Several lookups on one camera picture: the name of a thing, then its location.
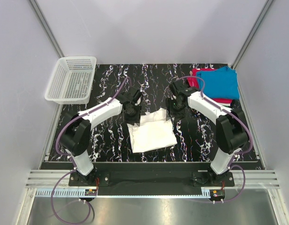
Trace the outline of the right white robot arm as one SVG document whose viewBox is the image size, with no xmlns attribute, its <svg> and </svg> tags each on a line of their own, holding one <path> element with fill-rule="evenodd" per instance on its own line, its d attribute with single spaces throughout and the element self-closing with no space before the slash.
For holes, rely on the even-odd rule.
<svg viewBox="0 0 289 225">
<path fill-rule="evenodd" d="M 167 118 L 183 118 L 185 109 L 191 108 L 215 124 L 217 153 L 209 174 L 218 176 L 229 170 L 235 154 L 251 139 L 242 110 L 232 110 L 207 97 L 199 88 L 177 80 L 169 85 L 172 97 L 166 99 Z"/>
</svg>

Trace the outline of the white printed t shirt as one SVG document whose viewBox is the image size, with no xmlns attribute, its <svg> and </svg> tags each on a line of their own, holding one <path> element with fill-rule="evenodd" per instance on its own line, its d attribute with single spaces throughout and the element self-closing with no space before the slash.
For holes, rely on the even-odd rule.
<svg viewBox="0 0 289 225">
<path fill-rule="evenodd" d="M 144 153 L 177 144 L 172 121 L 166 119 L 166 116 L 166 109 L 160 108 L 142 115 L 140 125 L 127 125 L 133 153 Z"/>
</svg>

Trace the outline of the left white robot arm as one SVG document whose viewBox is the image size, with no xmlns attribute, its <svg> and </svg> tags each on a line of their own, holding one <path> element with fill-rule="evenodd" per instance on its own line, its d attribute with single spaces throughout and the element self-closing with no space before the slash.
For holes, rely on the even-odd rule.
<svg viewBox="0 0 289 225">
<path fill-rule="evenodd" d="M 104 121 L 124 115 L 125 123 L 140 125 L 142 93 L 135 87 L 110 97 L 103 103 L 78 114 L 69 114 L 65 126 L 58 135 L 56 146 L 62 146 L 82 176 L 92 173 L 94 165 L 89 159 L 88 146 L 92 130 Z"/>
</svg>

